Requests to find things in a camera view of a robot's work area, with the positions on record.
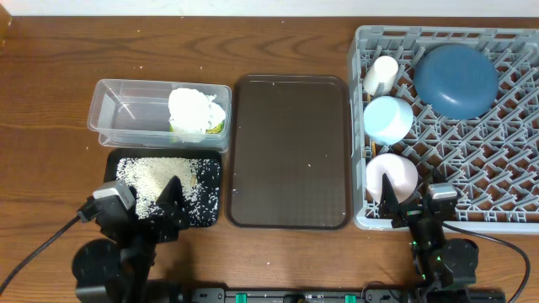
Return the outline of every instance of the green clip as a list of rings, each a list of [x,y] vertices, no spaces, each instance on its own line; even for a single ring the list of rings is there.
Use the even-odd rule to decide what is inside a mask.
[[[355,303],[355,295],[345,295],[344,303]]]
[[[236,294],[236,303],[247,303],[247,294]]]

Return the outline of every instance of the wooden table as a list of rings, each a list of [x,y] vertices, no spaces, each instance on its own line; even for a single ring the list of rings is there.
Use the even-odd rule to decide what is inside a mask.
[[[230,87],[248,73],[346,79],[346,53],[363,24],[539,28],[539,19],[15,18],[0,56],[0,279],[71,220],[103,180],[111,149],[86,126],[99,79]],[[72,257],[99,237],[94,223],[76,224],[0,300],[77,301]],[[539,238],[501,238],[539,263]],[[509,299],[524,262],[508,248],[474,241],[476,286],[501,288]],[[151,278],[236,288],[404,284],[414,279],[409,243],[407,232],[362,231],[352,223],[336,232],[240,229],[221,211],[213,227],[159,245]],[[519,302],[537,301],[539,275],[532,272]]]

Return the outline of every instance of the white wall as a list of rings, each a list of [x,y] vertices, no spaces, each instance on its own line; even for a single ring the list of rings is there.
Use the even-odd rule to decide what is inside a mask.
[[[0,0],[0,3],[13,16],[539,17],[539,0]]]

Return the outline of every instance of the lattice crate bottom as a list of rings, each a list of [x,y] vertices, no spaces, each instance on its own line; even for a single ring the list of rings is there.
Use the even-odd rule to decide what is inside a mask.
[[[363,76],[378,56],[398,56],[400,69],[390,95],[409,102],[415,115],[408,135],[396,145],[378,146],[376,154],[393,152],[408,158],[422,178],[432,167],[439,168],[462,195],[456,207],[459,221],[539,222],[536,68],[527,61],[529,51],[483,54],[499,73],[497,100],[482,117],[460,121],[435,114],[417,96],[413,66],[422,54],[402,48],[362,50]],[[362,93],[365,107],[366,92]],[[367,162],[370,146],[366,136]],[[366,217],[379,218],[377,203],[368,193],[366,199]]]

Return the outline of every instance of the brown tray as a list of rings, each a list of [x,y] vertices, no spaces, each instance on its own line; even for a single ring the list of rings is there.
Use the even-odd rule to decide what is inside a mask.
[[[248,75],[234,96],[228,219],[241,227],[345,226],[351,150],[343,81]]]

